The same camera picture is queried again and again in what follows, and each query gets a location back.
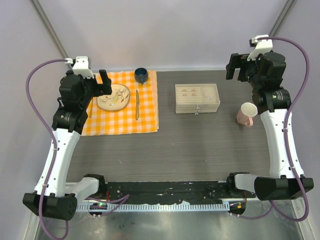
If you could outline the beige jewelry drawer tray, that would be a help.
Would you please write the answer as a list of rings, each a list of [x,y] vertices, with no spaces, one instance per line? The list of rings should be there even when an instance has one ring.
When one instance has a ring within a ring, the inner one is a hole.
[[[176,84],[175,99],[180,105],[220,104],[216,84]]]

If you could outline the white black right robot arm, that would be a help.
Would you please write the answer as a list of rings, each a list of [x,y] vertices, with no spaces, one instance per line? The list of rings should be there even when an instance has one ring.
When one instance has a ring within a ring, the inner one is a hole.
[[[290,119],[285,119],[292,104],[290,94],[281,87],[286,58],[270,51],[251,60],[248,54],[233,53],[226,65],[226,79],[234,77],[252,87],[252,101],[263,123],[270,156],[269,176],[231,173],[232,190],[251,192],[261,201],[293,200],[309,192],[314,181],[305,177],[297,156]]]

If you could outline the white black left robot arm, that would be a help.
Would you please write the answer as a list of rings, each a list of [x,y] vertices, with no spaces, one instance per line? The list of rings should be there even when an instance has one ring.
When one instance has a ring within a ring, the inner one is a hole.
[[[60,80],[59,107],[53,116],[53,133],[45,167],[32,193],[25,193],[23,204],[37,216],[69,221],[78,203],[86,198],[102,197],[107,191],[103,175],[86,174],[67,188],[66,179],[71,158],[88,118],[87,108],[94,97],[112,93],[111,79],[99,70],[102,82],[67,71]]]

